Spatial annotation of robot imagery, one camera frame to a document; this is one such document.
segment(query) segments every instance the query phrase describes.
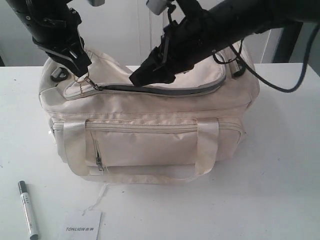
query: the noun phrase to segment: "marker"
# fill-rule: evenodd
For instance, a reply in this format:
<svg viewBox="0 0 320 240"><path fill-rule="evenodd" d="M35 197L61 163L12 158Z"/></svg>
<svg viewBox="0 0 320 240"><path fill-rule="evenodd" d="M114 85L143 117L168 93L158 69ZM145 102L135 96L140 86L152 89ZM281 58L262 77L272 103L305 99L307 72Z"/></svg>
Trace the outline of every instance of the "marker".
<svg viewBox="0 0 320 240"><path fill-rule="evenodd" d="M25 215L26 224L28 226L30 240L38 240L38 230L36 226L36 221L34 218L34 213L32 210L29 194L27 191L27 185L25 181L18 182L23 211Z"/></svg>

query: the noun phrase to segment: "bag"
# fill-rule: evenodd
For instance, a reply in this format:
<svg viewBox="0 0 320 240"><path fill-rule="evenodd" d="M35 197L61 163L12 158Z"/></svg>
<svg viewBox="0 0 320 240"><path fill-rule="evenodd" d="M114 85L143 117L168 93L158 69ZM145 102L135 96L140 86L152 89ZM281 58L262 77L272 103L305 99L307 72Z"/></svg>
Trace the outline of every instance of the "bag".
<svg viewBox="0 0 320 240"><path fill-rule="evenodd" d="M259 93L258 80L247 70L239 74L236 61L219 65L211 56L172 84L135 87L127 67L105 53L87 54L89 78L104 90L71 73L57 84L50 76L63 66L50 58L39 89L58 154L73 173L108 183L175 184L232 158L245 136L243 114ZM244 46L241 55L254 68ZM229 48L216 56L234 57Z"/></svg>

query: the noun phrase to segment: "table surface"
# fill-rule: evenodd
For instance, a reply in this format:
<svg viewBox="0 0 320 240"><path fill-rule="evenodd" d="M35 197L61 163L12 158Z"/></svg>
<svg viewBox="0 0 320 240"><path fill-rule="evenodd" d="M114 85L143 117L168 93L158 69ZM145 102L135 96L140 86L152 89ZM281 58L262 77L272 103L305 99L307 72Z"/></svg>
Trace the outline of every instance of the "table surface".
<svg viewBox="0 0 320 240"><path fill-rule="evenodd" d="M257 64L275 84L295 84L301 64ZM102 183L74 175L57 154L38 99L41 67L0 67L0 239L23 240L18 181L29 185L42 240L66 214L94 203ZM320 239L320 78L309 67L292 94L261 84L244 116L248 136L231 160L182 186L111 185L100 240Z"/></svg>

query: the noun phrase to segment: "white card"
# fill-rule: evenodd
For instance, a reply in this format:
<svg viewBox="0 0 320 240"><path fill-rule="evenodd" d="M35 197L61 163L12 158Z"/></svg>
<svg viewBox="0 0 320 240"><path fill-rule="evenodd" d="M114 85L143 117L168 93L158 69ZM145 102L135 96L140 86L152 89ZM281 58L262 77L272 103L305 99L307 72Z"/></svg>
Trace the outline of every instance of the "white card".
<svg viewBox="0 0 320 240"><path fill-rule="evenodd" d="M87 210L70 213L64 221L59 240L97 240L101 211Z"/></svg>

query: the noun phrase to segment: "bag strap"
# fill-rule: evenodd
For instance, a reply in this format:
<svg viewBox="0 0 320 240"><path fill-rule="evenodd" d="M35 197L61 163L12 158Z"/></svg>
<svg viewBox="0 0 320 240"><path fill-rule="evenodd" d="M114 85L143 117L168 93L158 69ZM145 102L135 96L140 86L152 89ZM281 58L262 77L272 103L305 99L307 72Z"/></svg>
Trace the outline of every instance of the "bag strap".
<svg viewBox="0 0 320 240"><path fill-rule="evenodd" d="M218 151L219 123L215 119L197 121L197 158L194 174L188 178L166 175L119 174L104 171L101 175L90 173L86 165L86 120L66 120L63 125L64 149L72 172L90 181L124 184L179 184L187 183L204 175L214 167Z"/></svg>

